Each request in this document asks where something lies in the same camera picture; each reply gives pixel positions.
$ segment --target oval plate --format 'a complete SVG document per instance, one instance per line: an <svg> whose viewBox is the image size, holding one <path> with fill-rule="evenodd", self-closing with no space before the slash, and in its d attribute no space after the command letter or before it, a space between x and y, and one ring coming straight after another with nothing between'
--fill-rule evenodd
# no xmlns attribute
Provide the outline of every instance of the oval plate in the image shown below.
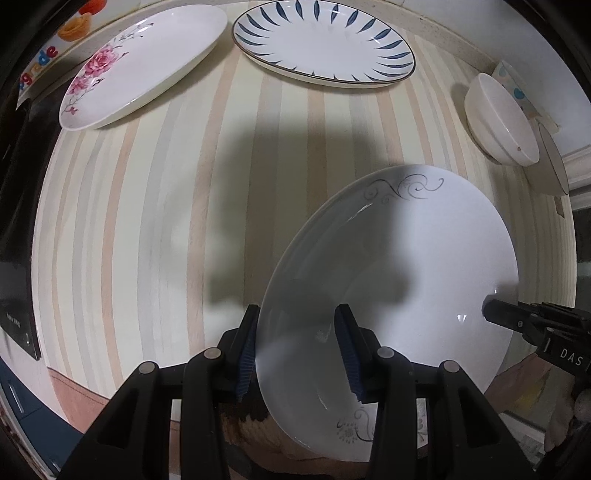
<svg viewBox="0 0 591 480"><path fill-rule="evenodd" d="M376 88L408 78L415 58L381 20L323 0L281 0L251 8L232 28L234 42L273 72L318 85Z"/></svg>
<svg viewBox="0 0 591 480"><path fill-rule="evenodd" d="M72 80L61 102L60 125L99 128L144 106L195 68L227 24L218 7L186 5L123 30Z"/></svg>

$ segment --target bolt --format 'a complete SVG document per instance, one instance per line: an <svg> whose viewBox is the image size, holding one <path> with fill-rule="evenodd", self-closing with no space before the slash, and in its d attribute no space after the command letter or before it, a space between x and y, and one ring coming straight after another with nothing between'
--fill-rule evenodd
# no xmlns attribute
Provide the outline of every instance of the bolt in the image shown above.
<svg viewBox="0 0 591 480"><path fill-rule="evenodd" d="M152 373L155 368L156 364L154 362L144 362L139 366L138 370L142 375L147 375Z"/></svg>
<svg viewBox="0 0 591 480"><path fill-rule="evenodd" d="M458 373L460 371L460 365L454 360L446 360L443 362L443 368L451 374Z"/></svg>
<svg viewBox="0 0 591 480"><path fill-rule="evenodd" d="M214 360L222 354L222 351L217 347L208 348L203 352L203 356L209 360Z"/></svg>
<svg viewBox="0 0 591 480"><path fill-rule="evenodd" d="M389 346L381 346L378 348L378 357L380 358L392 358L394 356L394 350Z"/></svg>

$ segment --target pink floral plate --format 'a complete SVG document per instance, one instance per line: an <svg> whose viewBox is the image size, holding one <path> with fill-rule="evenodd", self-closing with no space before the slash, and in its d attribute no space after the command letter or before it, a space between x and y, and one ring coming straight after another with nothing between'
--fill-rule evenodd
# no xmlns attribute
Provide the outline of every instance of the pink floral plate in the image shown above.
<svg viewBox="0 0 591 480"><path fill-rule="evenodd" d="M99 128L144 106L195 68L227 23L218 7L186 5L130 26L74 77L61 102L60 125Z"/></svg>

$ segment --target pink flower pattern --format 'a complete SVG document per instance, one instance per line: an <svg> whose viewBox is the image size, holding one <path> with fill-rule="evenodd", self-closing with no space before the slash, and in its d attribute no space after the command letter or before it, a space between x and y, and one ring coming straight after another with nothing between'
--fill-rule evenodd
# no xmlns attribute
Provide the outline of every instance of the pink flower pattern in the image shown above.
<svg viewBox="0 0 591 480"><path fill-rule="evenodd" d="M68 89L68 95L77 95L81 91L86 90L89 86L90 77L84 75L81 77L75 77Z"/></svg>
<svg viewBox="0 0 591 480"><path fill-rule="evenodd" d="M128 52L119 54L116 49L121 47L121 44L135 38L142 37L139 33L146 28L152 27L154 24L136 25L135 28L127 34L122 34L111 43L107 43L98 52L96 52L90 60L86 62L83 70L72 80L66 96L70 97L67 105L64 107L63 113L70 113L75 115L78 111L74 107L75 104L88 92L92 91L105 78L103 75L107 72L113 64L119 59L125 57Z"/></svg>
<svg viewBox="0 0 591 480"><path fill-rule="evenodd" d="M99 77L109 70L119 60L113 45L107 44L96 52L84 65L84 74L89 77Z"/></svg>

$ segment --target table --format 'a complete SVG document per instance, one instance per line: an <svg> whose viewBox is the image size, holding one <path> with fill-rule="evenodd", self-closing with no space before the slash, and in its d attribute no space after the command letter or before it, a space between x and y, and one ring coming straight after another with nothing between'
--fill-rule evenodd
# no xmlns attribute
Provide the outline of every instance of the table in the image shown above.
<svg viewBox="0 0 591 480"><path fill-rule="evenodd" d="M224 8L233 21L249 5ZM147 106L99 130L61 133L32 268L54 375L110 398L143 360L173 365L217 344L247 304L260 304L274 265L327 198L404 163L454 171L496 206L515 247L521 301L574 305L568 197L538 194L521 168L488 160L463 113L478 72L396 29L417 69L390 88L276 76L241 54L228 29ZM531 351L514 338L504 367Z"/></svg>

